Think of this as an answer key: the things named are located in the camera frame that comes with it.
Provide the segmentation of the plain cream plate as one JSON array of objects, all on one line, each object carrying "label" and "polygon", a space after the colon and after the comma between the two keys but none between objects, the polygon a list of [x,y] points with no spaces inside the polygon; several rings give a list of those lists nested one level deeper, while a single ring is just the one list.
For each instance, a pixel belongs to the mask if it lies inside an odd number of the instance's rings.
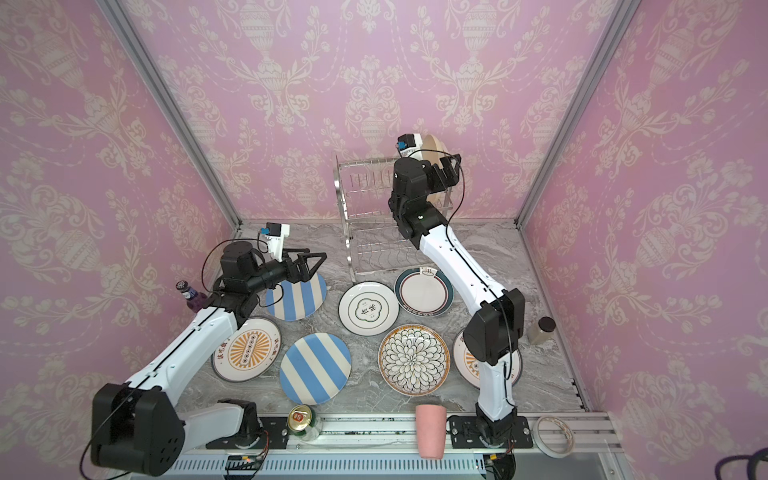
[{"label": "plain cream plate", "polygon": [[440,159],[448,155],[448,149],[445,144],[433,134],[422,136],[421,151],[417,152],[415,158],[427,160],[432,164],[442,166]]}]

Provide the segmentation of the white plate green quatrefoil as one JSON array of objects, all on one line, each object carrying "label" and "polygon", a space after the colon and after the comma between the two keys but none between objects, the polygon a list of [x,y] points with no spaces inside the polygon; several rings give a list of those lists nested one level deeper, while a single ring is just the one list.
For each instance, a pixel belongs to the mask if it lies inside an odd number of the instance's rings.
[{"label": "white plate green quatrefoil", "polygon": [[360,336],[375,336],[389,330],[396,322],[400,304],[394,291],[376,282],[360,282],[342,295],[338,315],[342,326]]}]

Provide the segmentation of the white plate teal red rim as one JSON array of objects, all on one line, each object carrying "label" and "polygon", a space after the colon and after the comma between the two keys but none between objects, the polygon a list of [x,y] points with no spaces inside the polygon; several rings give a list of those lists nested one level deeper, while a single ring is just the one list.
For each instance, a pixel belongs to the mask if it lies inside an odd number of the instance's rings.
[{"label": "white plate teal red rim", "polygon": [[454,289],[444,273],[432,267],[416,267],[400,273],[395,294],[401,307],[420,317],[440,316],[454,301]]}]

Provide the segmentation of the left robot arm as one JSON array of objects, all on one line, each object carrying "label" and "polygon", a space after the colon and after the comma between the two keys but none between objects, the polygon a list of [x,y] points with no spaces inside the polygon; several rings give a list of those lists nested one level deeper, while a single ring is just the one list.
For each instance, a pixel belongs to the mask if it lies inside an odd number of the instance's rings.
[{"label": "left robot arm", "polygon": [[201,366],[246,323],[263,291],[311,280],[327,255],[287,248],[267,261],[247,240],[227,244],[204,307],[155,359],[123,383],[107,383],[92,401],[91,437],[81,459],[115,471],[165,474],[188,450],[226,439],[248,448],[266,437],[252,401],[224,399],[180,415],[178,400]]}]

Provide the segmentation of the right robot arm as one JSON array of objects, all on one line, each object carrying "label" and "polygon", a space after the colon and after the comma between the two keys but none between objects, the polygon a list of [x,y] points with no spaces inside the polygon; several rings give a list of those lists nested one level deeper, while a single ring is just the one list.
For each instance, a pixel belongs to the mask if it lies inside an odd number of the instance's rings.
[{"label": "right robot arm", "polygon": [[393,167],[388,205],[401,236],[444,273],[467,307],[470,320],[463,338],[479,362],[477,427],[484,442],[499,446],[512,439],[518,424],[511,393],[512,366],[523,334],[525,298],[518,289],[504,288],[474,260],[449,220],[428,200],[462,178],[457,155],[442,157],[438,165],[399,158]]}]

